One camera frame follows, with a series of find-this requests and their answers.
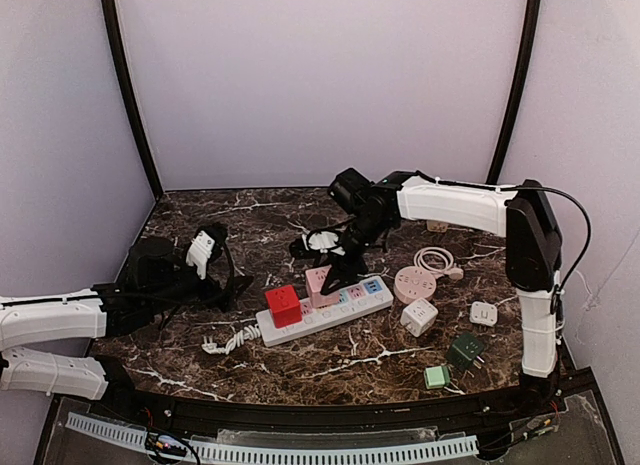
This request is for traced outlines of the pink cube socket adapter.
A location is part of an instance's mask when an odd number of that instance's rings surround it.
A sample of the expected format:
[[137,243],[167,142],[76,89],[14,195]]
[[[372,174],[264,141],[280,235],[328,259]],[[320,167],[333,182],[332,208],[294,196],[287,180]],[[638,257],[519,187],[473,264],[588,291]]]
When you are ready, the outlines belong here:
[[336,291],[329,295],[321,293],[330,266],[311,268],[305,271],[306,291],[313,308],[319,309],[332,306],[340,302],[340,292]]

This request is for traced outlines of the red cube socket adapter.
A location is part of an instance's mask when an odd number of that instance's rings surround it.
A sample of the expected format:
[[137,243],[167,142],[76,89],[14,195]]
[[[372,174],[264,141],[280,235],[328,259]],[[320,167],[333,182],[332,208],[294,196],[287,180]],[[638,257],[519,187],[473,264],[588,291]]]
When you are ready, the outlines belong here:
[[276,329],[302,321],[300,300],[292,285],[269,290],[265,298]]

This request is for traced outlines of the white cube tiger adapter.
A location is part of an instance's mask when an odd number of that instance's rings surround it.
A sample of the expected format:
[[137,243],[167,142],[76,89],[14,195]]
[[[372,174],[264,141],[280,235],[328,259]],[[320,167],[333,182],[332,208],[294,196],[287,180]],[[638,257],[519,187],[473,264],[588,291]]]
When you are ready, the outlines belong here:
[[437,308],[425,298],[419,298],[403,309],[400,324],[414,337],[420,337],[434,324],[437,316]]

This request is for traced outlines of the mint green usb charger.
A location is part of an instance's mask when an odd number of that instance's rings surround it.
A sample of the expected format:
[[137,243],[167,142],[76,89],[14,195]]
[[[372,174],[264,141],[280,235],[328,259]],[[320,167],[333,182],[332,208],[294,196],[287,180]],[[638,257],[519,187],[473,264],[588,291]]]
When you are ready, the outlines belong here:
[[451,383],[450,371],[446,365],[427,367],[423,376],[427,390],[443,389]]

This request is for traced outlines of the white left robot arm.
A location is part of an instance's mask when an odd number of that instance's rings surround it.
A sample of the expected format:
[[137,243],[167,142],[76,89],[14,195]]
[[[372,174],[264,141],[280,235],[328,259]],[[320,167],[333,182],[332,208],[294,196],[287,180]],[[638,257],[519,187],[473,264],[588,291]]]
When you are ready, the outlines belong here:
[[226,311],[253,281],[229,274],[220,283],[209,276],[211,262],[230,256],[225,239],[210,229],[196,234],[184,257],[169,239],[144,238],[130,248],[114,283],[49,297],[2,298],[1,388],[92,401],[132,390],[131,378],[114,357],[69,357],[30,346],[121,337],[152,323],[165,328],[187,307]]

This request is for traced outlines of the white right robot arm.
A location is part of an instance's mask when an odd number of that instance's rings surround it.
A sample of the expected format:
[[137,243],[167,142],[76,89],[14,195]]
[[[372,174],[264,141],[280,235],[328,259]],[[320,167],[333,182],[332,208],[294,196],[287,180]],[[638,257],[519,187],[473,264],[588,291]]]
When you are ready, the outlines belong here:
[[558,362],[559,313],[567,281],[588,251],[587,235],[568,272],[563,264],[563,234],[551,196],[569,201],[593,230],[586,208],[569,193],[528,179],[517,185],[443,180],[421,171],[394,171],[379,181],[354,168],[335,176],[328,196],[347,220],[327,227],[334,238],[315,245],[315,229],[289,245],[295,259],[328,266],[321,292],[327,295],[355,284],[368,270],[365,255],[385,248],[389,232],[404,221],[438,221],[491,234],[502,240],[503,269],[515,289],[522,330],[521,373],[547,380]]

